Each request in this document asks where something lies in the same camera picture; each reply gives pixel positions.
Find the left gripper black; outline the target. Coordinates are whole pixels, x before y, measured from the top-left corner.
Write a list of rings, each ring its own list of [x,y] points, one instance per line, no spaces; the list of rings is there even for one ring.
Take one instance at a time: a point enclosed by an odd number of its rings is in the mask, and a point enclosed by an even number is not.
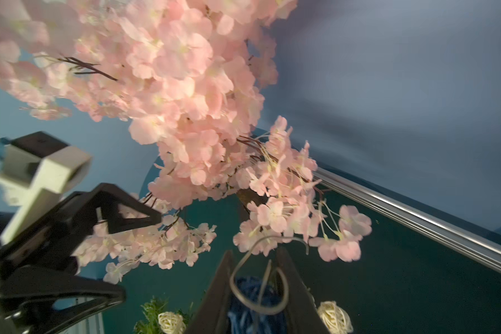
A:
[[[12,221],[11,213],[0,212],[0,233]],[[121,286],[75,275],[72,253],[99,221],[116,234],[157,225],[161,213],[101,183],[72,211],[54,210],[0,243],[0,333],[60,333],[125,301]]]

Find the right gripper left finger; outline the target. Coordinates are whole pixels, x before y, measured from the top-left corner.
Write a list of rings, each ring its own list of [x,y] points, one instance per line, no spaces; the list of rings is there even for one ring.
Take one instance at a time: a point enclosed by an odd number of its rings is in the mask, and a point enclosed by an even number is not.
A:
[[[185,334],[230,333],[228,319],[232,300],[230,277],[234,268],[233,252],[227,250]]]

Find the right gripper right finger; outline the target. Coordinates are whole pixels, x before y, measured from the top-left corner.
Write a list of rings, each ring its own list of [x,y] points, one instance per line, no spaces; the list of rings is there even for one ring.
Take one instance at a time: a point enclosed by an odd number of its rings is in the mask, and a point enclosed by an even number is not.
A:
[[[326,334],[329,333],[320,316],[310,292],[304,285],[301,275],[284,248],[276,252],[277,267],[285,274],[288,286],[279,285],[281,292],[288,293],[288,304],[283,311],[287,322],[287,333]]]

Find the string lights with wicker balls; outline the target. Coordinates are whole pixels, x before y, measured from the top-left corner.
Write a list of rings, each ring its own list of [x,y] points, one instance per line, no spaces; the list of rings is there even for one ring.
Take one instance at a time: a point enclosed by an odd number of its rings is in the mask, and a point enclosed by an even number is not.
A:
[[[280,284],[284,288],[288,286],[287,278],[277,267],[276,260],[268,261],[261,277],[240,276],[239,272],[251,254],[248,251],[238,263],[234,262],[235,268],[230,277],[230,333],[287,333],[283,311],[289,296],[287,292],[281,292],[279,287]],[[354,332],[348,313],[334,301],[315,304],[315,307],[329,333]]]

